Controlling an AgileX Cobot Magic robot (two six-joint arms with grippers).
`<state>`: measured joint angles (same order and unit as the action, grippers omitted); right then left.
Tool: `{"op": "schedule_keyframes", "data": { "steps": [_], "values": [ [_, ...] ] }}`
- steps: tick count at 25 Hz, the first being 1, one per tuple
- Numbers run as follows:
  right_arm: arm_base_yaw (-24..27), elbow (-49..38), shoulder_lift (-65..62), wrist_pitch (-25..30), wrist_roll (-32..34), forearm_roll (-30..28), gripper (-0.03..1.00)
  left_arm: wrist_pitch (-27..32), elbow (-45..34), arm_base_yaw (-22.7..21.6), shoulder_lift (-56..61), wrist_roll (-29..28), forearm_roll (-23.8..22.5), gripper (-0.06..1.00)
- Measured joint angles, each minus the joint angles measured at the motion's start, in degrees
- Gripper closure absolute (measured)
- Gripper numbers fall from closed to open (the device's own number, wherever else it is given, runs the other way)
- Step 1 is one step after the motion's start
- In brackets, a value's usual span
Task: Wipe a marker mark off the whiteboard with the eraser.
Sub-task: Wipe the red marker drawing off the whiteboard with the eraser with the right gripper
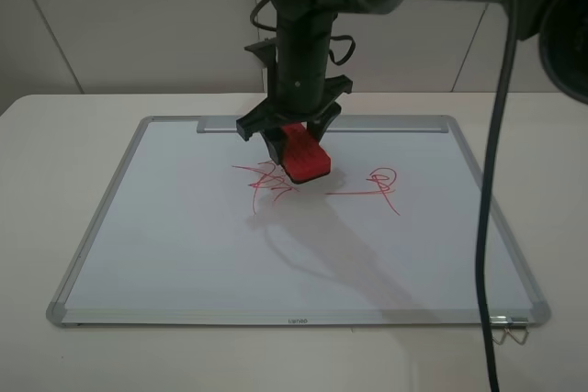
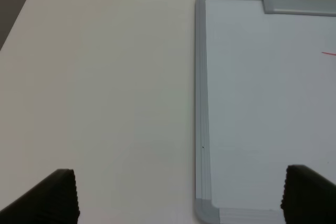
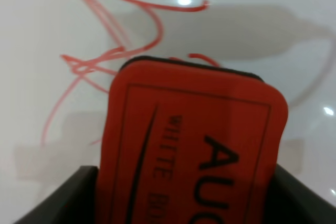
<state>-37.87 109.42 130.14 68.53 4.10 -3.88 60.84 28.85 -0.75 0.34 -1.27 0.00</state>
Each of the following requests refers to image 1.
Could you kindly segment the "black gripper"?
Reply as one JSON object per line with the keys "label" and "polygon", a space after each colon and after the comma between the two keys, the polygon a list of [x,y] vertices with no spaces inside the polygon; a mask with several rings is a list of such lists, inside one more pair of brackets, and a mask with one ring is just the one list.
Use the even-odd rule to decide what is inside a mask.
{"label": "black gripper", "polygon": [[297,123],[307,123],[310,136],[320,142],[327,129],[341,114],[336,102],[342,94],[352,92],[353,82],[345,75],[327,78],[315,91],[304,92],[302,87],[292,91],[271,93],[244,117],[236,121],[237,133],[249,140],[260,133],[272,162],[281,165],[288,144],[288,136],[281,129]]}

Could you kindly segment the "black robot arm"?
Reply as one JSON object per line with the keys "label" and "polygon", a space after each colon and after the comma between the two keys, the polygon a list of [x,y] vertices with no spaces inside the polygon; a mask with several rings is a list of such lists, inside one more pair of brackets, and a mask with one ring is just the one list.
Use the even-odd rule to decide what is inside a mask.
{"label": "black robot arm", "polygon": [[[334,21],[341,14],[386,15],[403,0],[264,0],[275,8],[272,39],[251,52],[266,66],[266,99],[236,123],[249,139],[260,133],[271,157],[280,161],[285,128],[304,123],[319,140],[340,114],[338,96],[349,93],[344,76],[328,78],[335,60]],[[537,37],[539,57],[550,81],[578,102],[587,99],[587,0],[451,0],[501,5],[509,19],[509,43]]]}

